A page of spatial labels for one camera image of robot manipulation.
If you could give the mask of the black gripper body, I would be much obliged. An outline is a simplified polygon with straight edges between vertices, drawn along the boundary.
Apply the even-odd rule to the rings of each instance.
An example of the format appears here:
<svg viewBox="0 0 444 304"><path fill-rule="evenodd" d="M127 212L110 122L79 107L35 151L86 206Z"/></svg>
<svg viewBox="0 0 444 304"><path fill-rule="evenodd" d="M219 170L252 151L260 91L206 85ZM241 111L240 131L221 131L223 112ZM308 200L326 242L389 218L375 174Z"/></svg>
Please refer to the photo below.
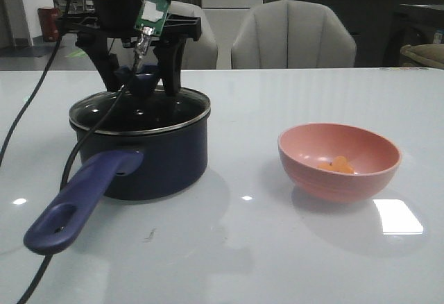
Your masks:
<svg viewBox="0 0 444 304"><path fill-rule="evenodd" d="M148 31L135 28L136 18L143 0L92 0L94 11L84 13L64 12L57 20L61 36L67 33L104 34L108 38L128 41L132 37L162 38L183 37L199 40L202 34L198 17L183 17L168 12L162 34L148 35Z"/></svg>

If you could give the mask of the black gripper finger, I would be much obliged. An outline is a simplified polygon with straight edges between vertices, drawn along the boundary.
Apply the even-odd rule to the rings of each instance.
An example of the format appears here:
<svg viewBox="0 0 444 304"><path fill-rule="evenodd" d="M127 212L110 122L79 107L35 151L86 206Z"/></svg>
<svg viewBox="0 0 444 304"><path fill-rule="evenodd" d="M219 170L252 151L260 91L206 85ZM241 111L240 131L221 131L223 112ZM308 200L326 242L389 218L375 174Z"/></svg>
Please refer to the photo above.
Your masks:
<svg viewBox="0 0 444 304"><path fill-rule="evenodd" d="M180 91L180 74L185 45L185 38L171 38L159 41L153 50L167 96L175 96Z"/></svg>
<svg viewBox="0 0 444 304"><path fill-rule="evenodd" d="M104 35L77 35L76 46L88 55L106 90L118 91L121 83L114 72L119 68L119 61L116 54L108 52L108 38Z"/></svg>

